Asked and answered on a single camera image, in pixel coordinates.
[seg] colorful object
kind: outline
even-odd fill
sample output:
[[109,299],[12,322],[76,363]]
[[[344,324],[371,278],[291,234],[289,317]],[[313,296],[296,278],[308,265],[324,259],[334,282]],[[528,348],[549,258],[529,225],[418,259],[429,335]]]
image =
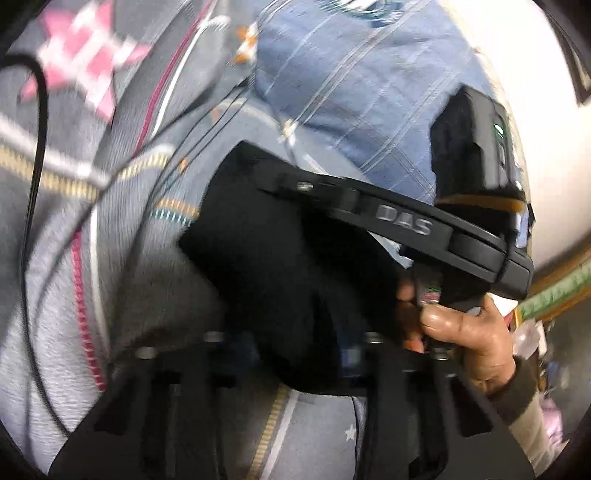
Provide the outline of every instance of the colorful object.
[[[49,39],[37,50],[47,89],[74,85],[89,107],[106,122],[115,113],[113,73],[143,60],[151,50],[132,38],[121,41],[112,32],[113,2],[86,4],[76,15],[68,10],[46,9],[41,22]],[[30,77],[21,91],[29,100],[37,93]]]
[[591,260],[575,268],[551,287],[528,298],[517,307],[517,312],[524,320],[539,317],[540,314],[561,305],[589,285],[591,285]]

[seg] white star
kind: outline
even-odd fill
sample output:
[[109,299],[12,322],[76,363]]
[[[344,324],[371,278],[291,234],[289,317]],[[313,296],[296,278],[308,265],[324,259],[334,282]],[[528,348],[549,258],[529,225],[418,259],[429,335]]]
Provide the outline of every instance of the white star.
[[345,441],[348,442],[349,440],[355,440],[356,433],[357,429],[353,426],[353,424],[351,424],[349,430],[345,430],[345,435],[347,436],[347,439]]

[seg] human hand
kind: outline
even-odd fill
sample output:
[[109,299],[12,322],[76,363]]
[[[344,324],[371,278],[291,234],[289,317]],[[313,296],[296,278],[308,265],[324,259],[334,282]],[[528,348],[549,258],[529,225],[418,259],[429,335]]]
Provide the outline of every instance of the human hand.
[[494,301],[484,295],[480,314],[426,305],[422,312],[410,303],[414,286],[403,280],[398,288],[397,316],[405,331],[404,348],[424,352],[423,333],[465,347],[464,368],[474,385],[487,395],[507,385],[515,374],[513,341]]

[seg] fingernail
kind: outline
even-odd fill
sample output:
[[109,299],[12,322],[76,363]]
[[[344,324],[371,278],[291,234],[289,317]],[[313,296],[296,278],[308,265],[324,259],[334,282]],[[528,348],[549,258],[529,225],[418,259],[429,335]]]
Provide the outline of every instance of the fingernail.
[[445,321],[443,316],[444,309],[440,305],[425,305],[421,314],[421,323],[424,326],[438,329]]

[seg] black cable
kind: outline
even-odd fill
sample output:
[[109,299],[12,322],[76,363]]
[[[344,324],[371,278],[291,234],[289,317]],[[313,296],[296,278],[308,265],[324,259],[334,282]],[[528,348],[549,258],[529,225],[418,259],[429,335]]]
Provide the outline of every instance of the black cable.
[[43,160],[45,158],[45,147],[47,143],[47,119],[48,119],[48,94],[47,94],[47,83],[45,76],[43,75],[43,69],[37,62],[37,60],[27,54],[9,54],[0,60],[0,70],[6,67],[23,66],[31,70],[31,73],[35,77],[37,82],[37,98],[38,98],[38,135],[37,135],[37,148],[35,151],[35,162],[33,164],[33,175],[31,177],[31,188],[29,189],[29,198],[27,202],[27,213],[25,215],[25,226],[22,233],[21,241],[21,252],[19,258],[19,272],[18,281],[21,290],[21,308],[22,308],[22,331],[25,340],[25,347],[27,350],[28,362],[31,367],[31,373],[37,392],[41,397],[41,401],[45,405],[45,408],[51,419],[59,428],[59,430],[66,436],[70,436],[70,431],[66,428],[51,401],[47,395],[47,390],[41,377],[39,365],[37,363],[37,357],[31,342],[31,326],[29,325],[29,312],[27,302],[27,282],[25,275],[27,273],[28,260],[29,260],[29,235],[31,232],[31,224],[33,223],[33,214],[35,212],[35,204],[37,202],[37,193],[39,191],[39,184],[41,182],[41,172],[43,170]]

